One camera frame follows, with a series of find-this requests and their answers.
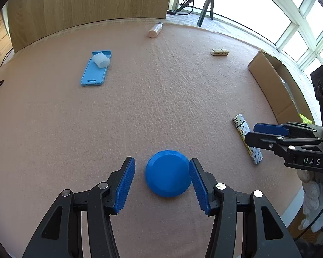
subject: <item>small bottle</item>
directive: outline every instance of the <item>small bottle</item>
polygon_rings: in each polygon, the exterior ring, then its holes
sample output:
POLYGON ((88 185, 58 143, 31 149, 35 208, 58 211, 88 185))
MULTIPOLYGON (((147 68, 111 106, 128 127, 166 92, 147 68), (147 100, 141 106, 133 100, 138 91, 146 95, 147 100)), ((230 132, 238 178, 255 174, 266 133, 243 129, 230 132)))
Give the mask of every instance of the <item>small bottle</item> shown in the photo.
POLYGON ((156 25, 154 25, 150 31, 148 31, 148 36, 150 38, 155 38, 159 33, 160 31, 162 30, 163 28, 163 25, 164 23, 163 22, 158 22, 156 25))

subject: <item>camera lens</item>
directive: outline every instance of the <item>camera lens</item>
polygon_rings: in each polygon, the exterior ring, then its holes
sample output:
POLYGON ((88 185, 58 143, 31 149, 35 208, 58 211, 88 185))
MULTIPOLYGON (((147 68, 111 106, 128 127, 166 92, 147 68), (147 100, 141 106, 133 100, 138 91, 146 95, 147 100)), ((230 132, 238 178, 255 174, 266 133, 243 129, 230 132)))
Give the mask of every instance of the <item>camera lens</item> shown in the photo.
POLYGON ((320 81, 317 81, 318 92, 321 96, 323 96, 323 87, 320 81))

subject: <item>white cloth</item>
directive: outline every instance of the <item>white cloth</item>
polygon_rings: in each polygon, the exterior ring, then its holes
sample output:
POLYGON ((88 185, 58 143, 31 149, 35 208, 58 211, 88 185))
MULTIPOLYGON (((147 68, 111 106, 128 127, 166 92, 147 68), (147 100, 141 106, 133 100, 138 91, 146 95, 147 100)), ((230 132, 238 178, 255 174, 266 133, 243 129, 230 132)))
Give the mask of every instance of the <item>white cloth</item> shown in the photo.
MULTIPOLYGON (((316 218, 323 208, 323 183, 314 181, 314 172, 306 170, 297 170, 297 175, 302 181, 304 189, 304 204, 303 213, 306 218, 301 222, 298 227, 299 230, 307 228, 311 222, 316 218)), ((313 232, 319 231, 323 226, 323 213, 311 226, 313 232)))

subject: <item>beige cloth surface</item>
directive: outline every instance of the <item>beige cloth surface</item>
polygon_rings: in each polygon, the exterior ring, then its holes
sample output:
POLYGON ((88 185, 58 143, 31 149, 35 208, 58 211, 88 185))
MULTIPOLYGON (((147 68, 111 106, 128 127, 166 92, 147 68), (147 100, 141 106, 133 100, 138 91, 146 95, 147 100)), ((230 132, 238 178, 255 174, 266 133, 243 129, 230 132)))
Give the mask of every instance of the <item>beige cloth surface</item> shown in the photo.
POLYGON ((257 49, 182 25, 165 24, 150 39, 152 26, 123 20, 73 28, 1 67, 0 241, 15 257, 61 190, 92 188, 126 156, 135 158, 136 173, 125 208, 111 217, 121 258, 205 255, 214 218, 200 210, 192 185, 164 199, 145 184, 145 165, 160 150, 198 158, 235 190, 263 191, 279 214, 300 189, 295 170, 272 152, 254 165, 231 122, 243 113, 250 127, 276 123, 247 69, 257 49), (212 48, 230 54, 215 57, 212 48), (91 52, 106 49, 104 84, 80 86, 91 52))

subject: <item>patterned lighter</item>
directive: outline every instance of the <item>patterned lighter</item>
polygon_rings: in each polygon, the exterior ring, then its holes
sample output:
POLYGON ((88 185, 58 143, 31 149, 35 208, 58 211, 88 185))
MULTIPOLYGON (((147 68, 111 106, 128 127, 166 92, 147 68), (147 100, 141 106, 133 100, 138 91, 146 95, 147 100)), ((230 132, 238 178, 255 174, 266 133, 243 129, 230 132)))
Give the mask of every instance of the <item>patterned lighter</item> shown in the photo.
POLYGON ((247 148, 252 161, 255 164, 258 164, 263 158, 262 153, 259 148, 249 147, 245 143, 244 138, 245 138, 245 135, 250 132, 250 128, 249 128, 248 124, 246 123, 243 115, 242 114, 236 115, 232 119, 232 121, 233 121, 233 124, 235 125, 235 127, 237 128, 238 133, 240 134, 240 136, 243 140, 243 143, 244 143, 245 147, 247 148))

